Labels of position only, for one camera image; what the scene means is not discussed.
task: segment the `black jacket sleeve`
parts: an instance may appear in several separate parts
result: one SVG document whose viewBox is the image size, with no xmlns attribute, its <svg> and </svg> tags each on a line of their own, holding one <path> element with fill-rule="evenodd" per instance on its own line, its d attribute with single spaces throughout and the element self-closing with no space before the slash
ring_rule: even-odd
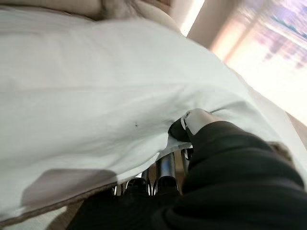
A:
<svg viewBox="0 0 307 230">
<path fill-rule="evenodd" d="M 295 169 L 263 140 L 219 121 L 191 140 L 184 195 L 153 216 L 159 229 L 307 229 L 307 194 Z"/>
</svg>

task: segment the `black fabric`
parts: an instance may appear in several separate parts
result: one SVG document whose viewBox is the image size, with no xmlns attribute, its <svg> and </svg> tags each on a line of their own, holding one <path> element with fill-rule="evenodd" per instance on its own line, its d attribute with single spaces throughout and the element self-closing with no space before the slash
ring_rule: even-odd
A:
<svg viewBox="0 0 307 230">
<path fill-rule="evenodd" d="M 191 142 L 183 196 L 134 198 L 125 206 L 94 196 L 68 229 L 307 229 L 303 181 L 266 142 L 220 121 L 202 128 Z"/>
</svg>

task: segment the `bedsheet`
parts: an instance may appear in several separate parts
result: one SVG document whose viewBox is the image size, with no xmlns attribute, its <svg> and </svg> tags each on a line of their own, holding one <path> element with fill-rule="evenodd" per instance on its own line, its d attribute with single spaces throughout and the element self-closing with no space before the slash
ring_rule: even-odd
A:
<svg viewBox="0 0 307 230">
<path fill-rule="evenodd" d="M 145 19 L 0 33 L 0 69 L 0 221 L 184 148 L 167 131 L 194 108 L 284 142 L 306 178 L 306 150 L 282 110 L 207 49 Z"/>
</svg>

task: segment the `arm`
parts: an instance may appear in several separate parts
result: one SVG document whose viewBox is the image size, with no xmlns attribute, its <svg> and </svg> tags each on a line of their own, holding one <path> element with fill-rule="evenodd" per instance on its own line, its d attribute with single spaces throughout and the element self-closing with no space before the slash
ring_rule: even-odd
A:
<svg viewBox="0 0 307 230">
<path fill-rule="evenodd" d="M 156 213 L 156 223 L 170 229 L 306 228 L 302 179 L 265 141 L 225 121 L 190 137 L 194 155 L 184 196 Z"/>
</svg>

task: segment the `curtain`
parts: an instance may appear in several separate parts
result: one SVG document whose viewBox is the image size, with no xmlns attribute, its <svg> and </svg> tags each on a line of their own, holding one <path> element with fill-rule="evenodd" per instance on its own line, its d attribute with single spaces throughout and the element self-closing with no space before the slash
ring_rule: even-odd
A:
<svg viewBox="0 0 307 230">
<path fill-rule="evenodd" d="M 212 51 L 307 125 L 307 0 L 243 0 Z"/>
</svg>

